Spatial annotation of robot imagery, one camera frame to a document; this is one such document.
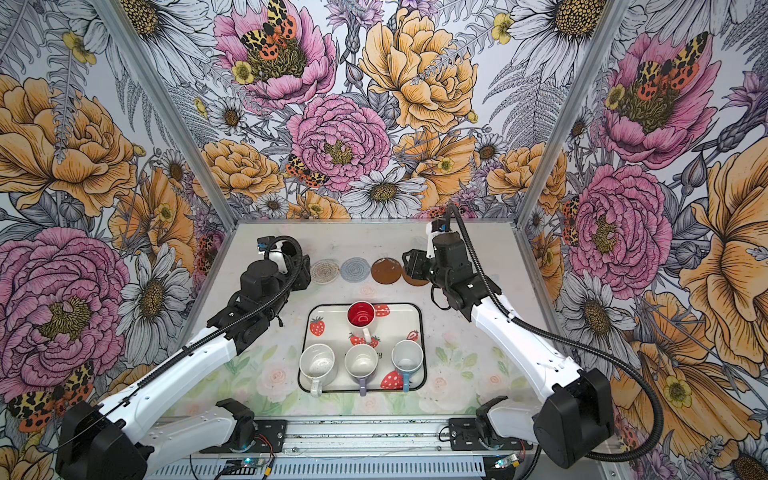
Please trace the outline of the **green circuit board left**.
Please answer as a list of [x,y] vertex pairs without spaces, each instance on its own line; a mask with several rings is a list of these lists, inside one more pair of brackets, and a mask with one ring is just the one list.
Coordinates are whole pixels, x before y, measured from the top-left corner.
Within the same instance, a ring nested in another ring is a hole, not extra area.
[[270,459],[255,457],[232,459],[226,464],[227,475],[235,476],[263,476],[271,466]]

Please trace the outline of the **aluminium corner post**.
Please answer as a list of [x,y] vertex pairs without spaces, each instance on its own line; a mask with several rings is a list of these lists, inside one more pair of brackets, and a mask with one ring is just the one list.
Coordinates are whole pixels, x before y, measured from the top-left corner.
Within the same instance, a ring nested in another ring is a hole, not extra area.
[[585,59],[575,72],[573,84],[568,92],[566,101],[560,109],[554,129],[546,142],[539,168],[534,174],[531,185],[523,198],[522,206],[514,222],[518,229],[521,229],[526,224],[533,208],[537,205],[546,186],[547,178],[555,168],[570,128],[578,116],[581,104],[597,76],[597,70],[610,52],[611,44],[618,35],[620,25],[629,7],[629,1],[616,0],[607,2],[602,18],[596,27],[595,35],[586,52]]
[[163,80],[145,52],[141,40],[124,12],[119,1],[96,1],[94,5],[114,44],[124,54],[132,72],[136,74],[149,100],[168,128],[176,146],[190,164],[190,168],[219,215],[224,229],[232,233],[237,227],[237,217],[218,187],[207,163],[204,161],[191,132],[182,120]]

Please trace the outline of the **white mug blue handle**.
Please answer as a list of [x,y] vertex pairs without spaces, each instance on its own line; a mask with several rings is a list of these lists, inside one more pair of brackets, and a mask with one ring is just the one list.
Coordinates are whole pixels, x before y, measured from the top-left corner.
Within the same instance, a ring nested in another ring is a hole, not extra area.
[[403,380],[402,391],[410,390],[410,381],[424,361],[424,352],[419,343],[413,340],[399,341],[391,352],[391,361]]

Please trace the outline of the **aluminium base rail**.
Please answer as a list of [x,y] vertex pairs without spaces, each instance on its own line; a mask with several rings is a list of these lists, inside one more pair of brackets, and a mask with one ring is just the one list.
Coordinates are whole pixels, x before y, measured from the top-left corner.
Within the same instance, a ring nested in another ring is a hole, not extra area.
[[[280,453],[195,452],[142,479],[606,479],[618,478],[590,460],[562,470],[536,445],[531,450],[453,451],[445,416],[295,417],[287,422]],[[516,454],[520,465],[494,469]],[[227,475],[232,459],[268,458],[263,476]]]

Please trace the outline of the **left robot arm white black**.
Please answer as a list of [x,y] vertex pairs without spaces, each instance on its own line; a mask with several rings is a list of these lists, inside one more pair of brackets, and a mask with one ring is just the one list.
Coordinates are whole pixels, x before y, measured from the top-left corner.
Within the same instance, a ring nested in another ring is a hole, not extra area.
[[213,447],[242,452],[256,440],[254,414],[234,399],[159,425],[160,417],[210,373],[249,348],[278,318],[291,292],[311,280],[306,256],[278,252],[251,263],[240,289],[189,343],[98,405],[72,407],[61,425],[55,471],[63,479],[142,479]]

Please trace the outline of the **green circuit board right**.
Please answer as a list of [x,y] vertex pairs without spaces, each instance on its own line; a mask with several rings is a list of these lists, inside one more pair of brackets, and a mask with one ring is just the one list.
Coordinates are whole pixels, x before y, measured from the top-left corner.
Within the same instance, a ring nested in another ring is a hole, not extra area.
[[507,469],[507,468],[514,468],[516,469],[520,465],[520,459],[516,454],[510,454],[505,457],[501,457],[497,459],[494,464],[494,469]]

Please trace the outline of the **grey mug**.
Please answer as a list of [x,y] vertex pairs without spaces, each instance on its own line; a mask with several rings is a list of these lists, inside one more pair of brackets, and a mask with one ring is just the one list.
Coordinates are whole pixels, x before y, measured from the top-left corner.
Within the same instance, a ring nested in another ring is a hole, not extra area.
[[429,281],[429,261],[427,252],[411,249],[402,255],[404,275],[417,283]]

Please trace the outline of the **green circuit board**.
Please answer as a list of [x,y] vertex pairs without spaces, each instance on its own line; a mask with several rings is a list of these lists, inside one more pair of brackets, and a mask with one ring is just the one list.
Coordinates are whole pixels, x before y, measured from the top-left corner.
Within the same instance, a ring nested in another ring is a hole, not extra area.
[[270,459],[255,457],[232,459],[226,464],[227,475],[235,476],[263,476],[271,466]]
[[501,457],[497,459],[494,464],[494,469],[507,469],[507,468],[514,468],[516,469],[520,465],[520,459],[516,454],[510,454],[505,457]]

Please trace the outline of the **black mug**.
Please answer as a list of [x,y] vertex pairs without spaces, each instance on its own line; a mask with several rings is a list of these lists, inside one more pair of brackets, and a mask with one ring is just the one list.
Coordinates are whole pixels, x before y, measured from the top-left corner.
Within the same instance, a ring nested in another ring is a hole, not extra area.
[[287,267],[292,291],[306,290],[311,283],[309,256],[303,252],[297,240],[289,238],[282,242],[281,253]]

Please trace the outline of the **aluminium corner post right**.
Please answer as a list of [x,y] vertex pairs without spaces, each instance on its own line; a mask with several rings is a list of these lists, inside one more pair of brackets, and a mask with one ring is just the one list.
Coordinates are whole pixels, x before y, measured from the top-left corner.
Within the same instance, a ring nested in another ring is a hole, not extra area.
[[586,52],[585,59],[575,72],[573,84],[568,92],[566,101],[560,109],[554,129],[546,142],[539,168],[534,174],[531,185],[523,198],[522,206],[514,222],[518,229],[521,229],[526,224],[533,208],[537,205],[546,186],[547,178],[555,168],[570,128],[578,116],[581,104],[597,76],[597,70],[610,52],[611,44],[618,35],[620,25],[629,7],[629,1],[616,0],[607,2],[602,18],[596,27],[595,35]]

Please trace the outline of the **white strawberry print tray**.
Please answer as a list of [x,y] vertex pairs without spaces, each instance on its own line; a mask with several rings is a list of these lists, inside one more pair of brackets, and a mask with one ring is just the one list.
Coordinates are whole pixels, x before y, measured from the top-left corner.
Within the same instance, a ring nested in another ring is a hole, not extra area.
[[309,315],[299,360],[301,390],[413,392],[428,370],[421,310],[411,303],[326,304]]

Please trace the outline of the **plain brown wooden coaster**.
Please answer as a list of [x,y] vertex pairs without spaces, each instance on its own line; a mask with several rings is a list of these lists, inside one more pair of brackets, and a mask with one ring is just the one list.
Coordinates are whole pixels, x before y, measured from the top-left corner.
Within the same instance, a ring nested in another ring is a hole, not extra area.
[[430,282],[428,280],[418,280],[414,279],[408,275],[403,275],[403,280],[408,283],[409,285],[415,286],[415,287],[422,287],[428,285]]

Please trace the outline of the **grey-blue braided rope coaster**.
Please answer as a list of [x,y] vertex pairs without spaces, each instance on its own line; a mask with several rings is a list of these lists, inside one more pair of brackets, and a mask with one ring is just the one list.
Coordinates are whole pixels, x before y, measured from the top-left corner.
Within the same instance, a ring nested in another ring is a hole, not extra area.
[[366,259],[352,257],[346,260],[340,267],[341,277],[349,283],[359,283],[370,276],[371,267]]

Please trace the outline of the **scratched dark brown wooden coaster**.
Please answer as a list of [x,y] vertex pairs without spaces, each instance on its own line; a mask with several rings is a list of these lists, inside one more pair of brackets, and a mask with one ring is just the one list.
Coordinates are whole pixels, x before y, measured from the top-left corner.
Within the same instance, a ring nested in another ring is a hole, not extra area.
[[402,277],[402,265],[391,257],[377,259],[371,266],[371,276],[379,284],[394,284]]

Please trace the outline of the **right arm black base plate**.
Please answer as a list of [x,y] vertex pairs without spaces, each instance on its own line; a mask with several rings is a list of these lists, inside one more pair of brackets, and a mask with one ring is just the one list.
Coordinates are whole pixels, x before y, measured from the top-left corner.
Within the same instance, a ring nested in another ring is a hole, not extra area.
[[495,433],[488,420],[451,418],[448,420],[449,443],[453,451],[517,451],[531,450],[534,445]]

